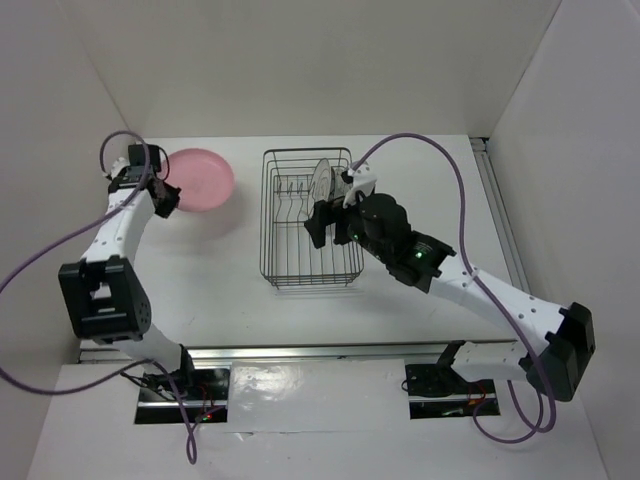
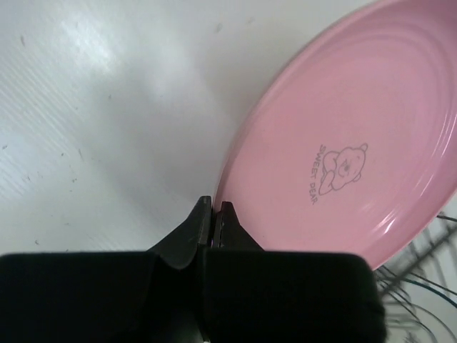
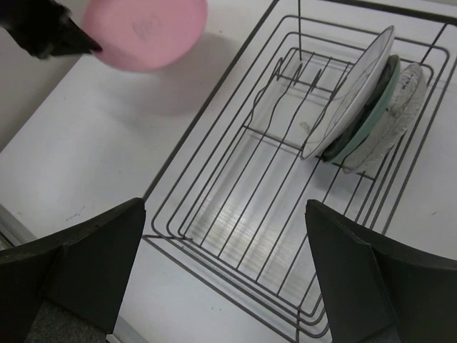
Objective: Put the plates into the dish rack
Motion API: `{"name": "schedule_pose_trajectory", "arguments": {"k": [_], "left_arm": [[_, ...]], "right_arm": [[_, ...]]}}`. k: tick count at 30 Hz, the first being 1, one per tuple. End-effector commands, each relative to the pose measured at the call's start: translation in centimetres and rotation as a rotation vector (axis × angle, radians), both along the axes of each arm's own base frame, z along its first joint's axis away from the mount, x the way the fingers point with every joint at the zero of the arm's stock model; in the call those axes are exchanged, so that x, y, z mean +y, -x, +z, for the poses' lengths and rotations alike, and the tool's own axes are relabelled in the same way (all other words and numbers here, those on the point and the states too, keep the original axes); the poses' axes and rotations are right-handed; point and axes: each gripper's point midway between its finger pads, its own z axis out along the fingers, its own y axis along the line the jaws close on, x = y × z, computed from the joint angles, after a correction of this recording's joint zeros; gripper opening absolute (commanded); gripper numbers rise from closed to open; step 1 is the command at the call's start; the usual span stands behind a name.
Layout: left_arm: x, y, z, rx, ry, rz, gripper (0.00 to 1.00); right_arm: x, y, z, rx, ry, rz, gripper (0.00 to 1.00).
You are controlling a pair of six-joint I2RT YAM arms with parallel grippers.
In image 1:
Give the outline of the pink plastic plate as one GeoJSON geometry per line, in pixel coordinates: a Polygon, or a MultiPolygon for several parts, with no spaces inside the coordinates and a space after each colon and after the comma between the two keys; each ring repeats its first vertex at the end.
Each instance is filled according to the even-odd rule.
{"type": "Polygon", "coordinates": [[[201,213],[221,207],[230,199],[235,176],[219,154],[202,148],[187,148],[168,156],[161,175],[179,188],[178,209],[201,213]]]}

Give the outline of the white plate with dark rim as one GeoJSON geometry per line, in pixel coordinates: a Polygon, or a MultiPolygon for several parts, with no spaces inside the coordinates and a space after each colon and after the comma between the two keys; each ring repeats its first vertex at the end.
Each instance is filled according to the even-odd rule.
{"type": "Polygon", "coordinates": [[[308,215],[318,201],[328,201],[333,190],[333,170],[327,158],[318,161],[309,184],[308,215]]]}

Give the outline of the clear glass plate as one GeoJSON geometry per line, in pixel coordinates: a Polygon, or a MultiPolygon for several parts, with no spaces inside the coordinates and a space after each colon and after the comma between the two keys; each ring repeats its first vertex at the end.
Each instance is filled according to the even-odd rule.
{"type": "Polygon", "coordinates": [[[348,169],[346,167],[340,169],[336,181],[339,184],[340,196],[344,196],[350,188],[348,169]]]}

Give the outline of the blue floral ceramic plate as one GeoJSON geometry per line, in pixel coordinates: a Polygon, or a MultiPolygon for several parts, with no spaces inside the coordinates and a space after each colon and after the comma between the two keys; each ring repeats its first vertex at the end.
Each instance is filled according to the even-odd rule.
{"type": "Polygon", "coordinates": [[[343,197],[345,195],[346,187],[342,177],[343,171],[344,171],[344,168],[341,166],[336,166],[332,168],[332,172],[333,172],[332,198],[333,199],[343,197]]]}

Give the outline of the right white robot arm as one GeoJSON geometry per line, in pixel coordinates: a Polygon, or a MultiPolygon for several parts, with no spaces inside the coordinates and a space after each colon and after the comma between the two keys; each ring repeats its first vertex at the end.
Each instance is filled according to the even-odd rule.
{"type": "Polygon", "coordinates": [[[382,193],[352,206],[318,201],[304,227],[315,248],[354,242],[379,260],[398,282],[457,304],[516,336],[502,352],[462,341],[447,349],[436,379],[448,392],[469,381],[526,381],[555,400],[573,399],[594,352],[591,311],[537,298],[463,260],[446,243],[414,230],[404,207],[382,193]]]}

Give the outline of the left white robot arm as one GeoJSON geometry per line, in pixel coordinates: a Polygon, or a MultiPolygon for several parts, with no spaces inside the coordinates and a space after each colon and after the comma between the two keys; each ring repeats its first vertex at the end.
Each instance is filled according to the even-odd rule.
{"type": "Polygon", "coordinates": [[[128,147],[110,174],[107,220],[81,259],[61,266],[58,280],[78,338],[147,360],[145,374],[184,399],[197,387],[193,360],[153,324],[151,301],[134,270],[145,227],[155,216],[168,218],[180,200],[181,190],[158,176],[166,158],[158,145],[128,147]]]}

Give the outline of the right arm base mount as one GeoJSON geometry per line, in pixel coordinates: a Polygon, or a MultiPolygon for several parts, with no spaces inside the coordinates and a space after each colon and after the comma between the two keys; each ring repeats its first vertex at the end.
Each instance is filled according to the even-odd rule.
{"type": "Polygon", "coordinates": [[[401,389],[408,396],[411,420],[499,416],[496,387],[491,380],[467,382],[449,367],[407,364],[401,389]]]}

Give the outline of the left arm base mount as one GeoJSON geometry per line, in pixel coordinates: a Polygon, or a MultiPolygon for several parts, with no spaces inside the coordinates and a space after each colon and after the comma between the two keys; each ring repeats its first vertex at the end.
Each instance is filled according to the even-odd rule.
{"type": "MultiPolygon", "coordinates": [[[[134,423],[137,425],[168,425],[182,423],[177,396],[165,378],[147,374],[121,376],[138,388],[134,423]]],[[[208,368],[192,372],[192,384],[178,383],[180,397],[191,423],[216,424],[228,420],[230,369],[208,368]]]]}

